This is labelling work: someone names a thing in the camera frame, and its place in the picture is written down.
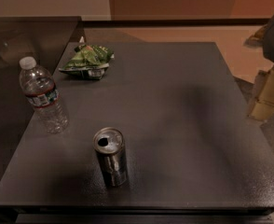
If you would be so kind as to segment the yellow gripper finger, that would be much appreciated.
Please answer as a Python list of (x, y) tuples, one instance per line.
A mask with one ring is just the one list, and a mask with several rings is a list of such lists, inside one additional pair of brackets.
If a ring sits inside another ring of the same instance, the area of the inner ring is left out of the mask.
[(248, 116), (265, 121), (274, 114), (274, 66), (266, 71), (260, 70), (255, 77), (252, 98), (248, 105)]
[(251, 46), (251, 47), (261, 47), (263, 45), (263, 39), (264, 39), (266, 29), (267, 29), (266, 25), (259, 28), (253, 35), (250, 35), (245, 40), (245, 45)]

